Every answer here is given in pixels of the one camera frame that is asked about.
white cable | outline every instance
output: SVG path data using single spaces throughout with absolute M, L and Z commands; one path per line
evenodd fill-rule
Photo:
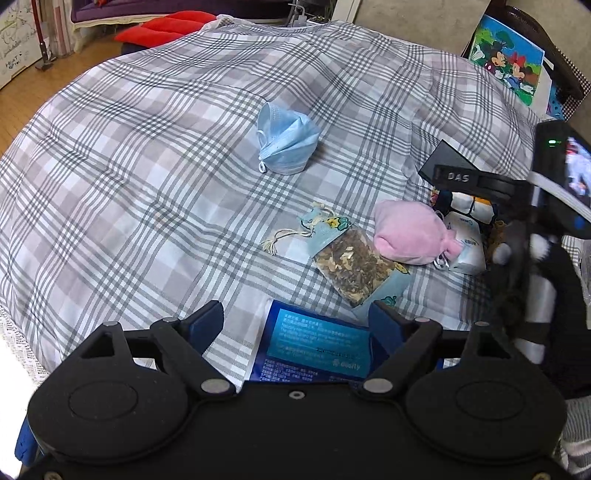
M 527 176 L 527 181 L 535 187 L 539 187 L 545 192 L 548 192 L 552 197 L 557 198 L 561 202 L 571 207 L 581 217 L 588 222 L 591 222 L 591 209 L 582 204 L 577 197 L 568 193 L 564 188 L 556 182 L 549 180 L 540 173 L 531 171 Z

cartoon picture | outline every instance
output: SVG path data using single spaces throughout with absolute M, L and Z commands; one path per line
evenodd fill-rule
M 395 307 L 396 306 L 396 295 L 388 296 L 386 298 L 383 298 L 380 301 L 383 301 L 389 307 Z
M 398 262 L 394 262 L 394 264 L 396 270 L 398 270 L 400 273 L 403 273 L 404 275 L 409 275 L 410 272 L 408 271 L 408 268 L 406 268 L 404 265 Z
M 351 222 L 347 217 L 332 217 L 325 220 L 331 228 L 336 228 L 339 232 L 347 230 L 351 226 Z
M 586 206 L 591 206 L 591 154 L 573 137 L 566 145 L 566 188 Z
M 542 69 L 542 49 L 484 15 L 474 33 L 469 58 L 503 82 L 526 105 L 531 105 Z

blue face mask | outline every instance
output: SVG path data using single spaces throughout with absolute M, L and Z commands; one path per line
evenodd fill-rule
M 316 149 L 320 130 L 303 113 L 267 102 L 256 123 L 261 153 L 259 171 L 282 175 L 299 173 Z

wall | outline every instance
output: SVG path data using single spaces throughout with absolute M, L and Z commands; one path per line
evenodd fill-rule
M 362 0 L 355 24 L 461 54 L 488 0 Z

tassel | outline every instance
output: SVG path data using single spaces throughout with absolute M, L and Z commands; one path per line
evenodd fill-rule
M 279 239 L 290 235 L 301 235 L 305 237 L 311 237 L 312 232 L 306 232 L 303 230 L 292 230 L 291 228 L 282 228 L 280 230 L 277 230 L 271 238 L 262 241 L 261 247 L 268 254 L 277 255 L 277 248 L 275 247 L 275 244 Z
M 332 208 L 327 207 L 324 203 L 312 202 L 312 208 L 318 207 L 320 210 L 328 213 L 331 217 L 335 216 L 335 212 Z

